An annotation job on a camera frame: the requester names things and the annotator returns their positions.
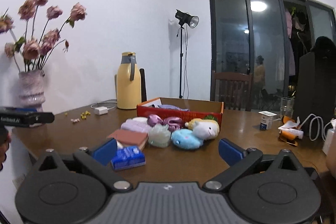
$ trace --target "sliding glass door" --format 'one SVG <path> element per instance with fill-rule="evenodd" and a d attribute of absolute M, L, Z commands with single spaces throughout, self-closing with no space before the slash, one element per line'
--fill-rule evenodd
<path fill-rule="evenodd" d="M 300 58 L 320 36 L 336 42 L 333 10 L 309 0 L 210 0 L 210 8 L 211 69 L 252 73 L 254 110 L 278 111 L 295 92 Z"/>

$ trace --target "phone charger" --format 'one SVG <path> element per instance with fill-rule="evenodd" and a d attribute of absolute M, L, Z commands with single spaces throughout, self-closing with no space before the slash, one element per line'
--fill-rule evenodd
<path fill-rule="evenodd" d="M 108 110 L 107 107 L 105 107 L 105 106 L 96 107 L 96 108 L 94 109 L 94 113 L 95 113 L 96 115 L 107 114 L 108 111 L 109 111 L 109 110 Z"/>

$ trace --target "wooden table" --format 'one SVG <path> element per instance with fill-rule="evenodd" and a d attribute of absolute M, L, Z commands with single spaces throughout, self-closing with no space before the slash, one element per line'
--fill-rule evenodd
<path fill-rule="evenodd" d="M 61 154 L 73 153 L 81 146 L 94 147 L 102 143 L 128 118 L 136 116 L 136 110 L 110 110 L 108 114 L 88 116 L 87 120 L 72 124 L 71 118 L 78 118 L 83 107 L 55 116 L 55 122 L 37 128 L 16 128 L 14 133 L 27 147 L 33 157 L 39 157 L 47 148 L 54 148 Z M 228 168 L 218 154 L 218 141 L 228 138 L 242 148 L 256 147 L 264 154 L 277 154 L 281 149 L 291 149 L 304 166 L 314 167 L 320 174 L 324 187 L 336 209 L 336 180 L 330 175 L 322 152 L 322 142 L 311 142 L 308 138 L 293 147 L 278 140 L 280 121 L 273 123 L 271 130 L 260 131 L 260 114 L 246 111 L 224 110 L 219 136 L 208 141 L 195 151 L 180 150 L 173 145 L 156 148 L 147 145 L 143 150 L 146 165 L 122 170 L 118 173 L 136 185 L 140 181 L 198 181 L 202 185 L 208 179 Z"/>

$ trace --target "person's hand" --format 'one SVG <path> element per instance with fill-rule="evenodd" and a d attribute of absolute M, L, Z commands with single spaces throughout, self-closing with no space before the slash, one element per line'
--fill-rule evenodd
<path fill-rule="evenodd" d="M 10 135 L 7 135 L 7 139 L 4 144 L 0 145 L 0 171 L 3 169 L 2 163 L 5 162 L 7 156 L 6 151 L 9 149 L 9 143 L 12 141 Z"/>

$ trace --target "glass cup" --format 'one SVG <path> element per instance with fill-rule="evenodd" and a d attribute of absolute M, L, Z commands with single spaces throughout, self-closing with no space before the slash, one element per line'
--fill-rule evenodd
<path fill-rule="evenodd" d="M 280 119 L 282 119 L 283 116 L 288 116 L 292 118 L 294 112 L 293 107 L 294 107 L 293 98 L 281 98 Z"/>

